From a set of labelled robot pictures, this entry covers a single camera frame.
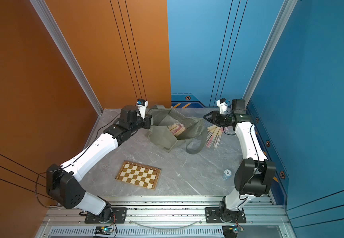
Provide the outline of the light wooden folding fan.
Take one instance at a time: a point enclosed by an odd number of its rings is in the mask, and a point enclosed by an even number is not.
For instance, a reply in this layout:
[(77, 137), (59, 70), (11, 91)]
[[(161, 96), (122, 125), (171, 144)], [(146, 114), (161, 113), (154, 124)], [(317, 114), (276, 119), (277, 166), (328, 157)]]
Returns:
[(213, 125), (207, 128), (207, 132), (208, 132), (207, 140), (206, 140), (207, 148), (210, 148), (213, 145), (213, 143), (216, 140), (219, 130), (220, 130), (220, 127), (216, 125)]

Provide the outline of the olive green tote bag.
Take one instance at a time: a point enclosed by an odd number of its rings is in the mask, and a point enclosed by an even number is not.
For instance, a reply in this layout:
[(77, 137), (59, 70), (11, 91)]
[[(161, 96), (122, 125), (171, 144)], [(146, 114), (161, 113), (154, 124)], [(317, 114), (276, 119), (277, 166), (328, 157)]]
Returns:
[(186, 117), (176, 109), (166, 109), (162, 105), (155, 105), (148, 114), (152, 121), (146, 136), (159, 148), (170, 152), (185, 144), (189, 154), (197, 154), (204, 148), (208, 133), (203, 119)]

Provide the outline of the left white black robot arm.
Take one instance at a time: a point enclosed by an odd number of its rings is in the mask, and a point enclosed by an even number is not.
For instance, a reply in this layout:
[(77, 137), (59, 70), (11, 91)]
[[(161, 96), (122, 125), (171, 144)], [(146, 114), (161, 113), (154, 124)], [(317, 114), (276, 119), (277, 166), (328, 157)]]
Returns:
[(146, 113), (146, 105), (125, 106), (102, 134), (86, 149), (58, 166), (53, 164), (46, 171), (46, 192), (66, 209), (78, 208), (95, 216), (99, 222), (107, 222), (113, 215), (111, 204), (89, 192), (80, 181), (88, 171), (109, 152), (133, 136), (139, 129), (149, 129), (152, 116)]

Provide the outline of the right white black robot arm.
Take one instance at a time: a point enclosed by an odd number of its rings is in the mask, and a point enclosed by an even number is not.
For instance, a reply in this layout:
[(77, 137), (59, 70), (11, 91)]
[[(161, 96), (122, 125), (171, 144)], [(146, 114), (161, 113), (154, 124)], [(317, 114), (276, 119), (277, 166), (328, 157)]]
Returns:
[(217, 211), (212, 207), (206, 209), (207, 223), (246, 223), (244, 206), (269, 193), (276, 165), (261, 149), (255, 122), (246, 113), (245, 101), (233, 99), (228, 105), (222, 98), (216, 104), (219, 110), (206, 114), (204, 119), (222, 129), (232, 127), (239, 139), (243, 160), (234, 176), (233, 191), (222, 198)]

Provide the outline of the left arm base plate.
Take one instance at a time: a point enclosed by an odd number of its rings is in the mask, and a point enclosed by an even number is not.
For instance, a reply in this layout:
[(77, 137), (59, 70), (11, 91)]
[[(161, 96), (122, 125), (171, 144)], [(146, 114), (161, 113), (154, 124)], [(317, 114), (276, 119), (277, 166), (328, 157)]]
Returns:
[(126, 207), (113, 207), (102, 211), (99, 215), (87, 213), (86, 224), (124, 224), (127, 216)]

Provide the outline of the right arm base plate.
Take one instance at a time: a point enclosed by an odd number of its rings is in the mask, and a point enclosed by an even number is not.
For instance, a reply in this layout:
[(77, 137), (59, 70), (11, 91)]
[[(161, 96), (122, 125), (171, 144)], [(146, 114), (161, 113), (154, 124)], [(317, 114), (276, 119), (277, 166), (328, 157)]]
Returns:
[(246, 223), (246, 216), (244, 211), (220, 211), (218, 207), (206, 207), (205, 208), (206, 223)]

